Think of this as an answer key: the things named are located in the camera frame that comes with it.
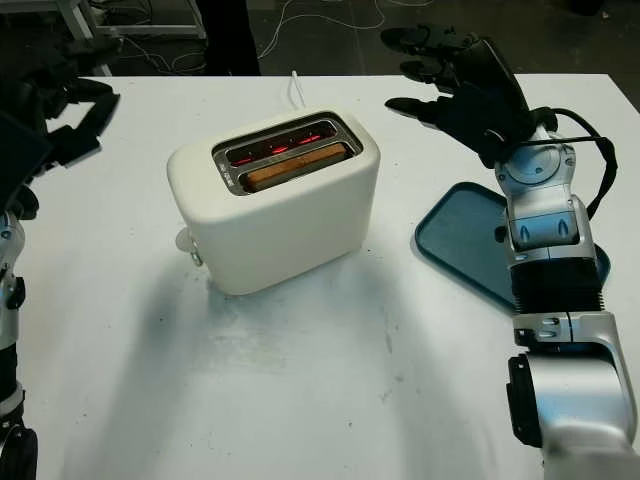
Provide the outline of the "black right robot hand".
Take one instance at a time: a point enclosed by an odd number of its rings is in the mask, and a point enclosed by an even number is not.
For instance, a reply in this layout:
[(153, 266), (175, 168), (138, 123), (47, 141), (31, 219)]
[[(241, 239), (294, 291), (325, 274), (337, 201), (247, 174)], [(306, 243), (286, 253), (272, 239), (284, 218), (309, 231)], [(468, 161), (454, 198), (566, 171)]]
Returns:
[(520, 85), (487, 37), (453, 26), (419, 24), (381, 33), (383, 44), (412, 59), (400, 65), (413, 81), (434, 85), (435, 100), (396, 97), (395, 113), (438, 129), (463, 144), (493, 169), (506, 162), (536, 130)]

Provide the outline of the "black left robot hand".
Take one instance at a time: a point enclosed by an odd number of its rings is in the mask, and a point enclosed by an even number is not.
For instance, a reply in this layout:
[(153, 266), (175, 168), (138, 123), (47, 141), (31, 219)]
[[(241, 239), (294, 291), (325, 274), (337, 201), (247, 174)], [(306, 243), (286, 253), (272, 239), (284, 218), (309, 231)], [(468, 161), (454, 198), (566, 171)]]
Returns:
[(94, 75), (122, 50), (117, 38), (45, 45), (1, 63), (1, 115), (49, 149), (45, 167), (100, 148), (121, 95)]

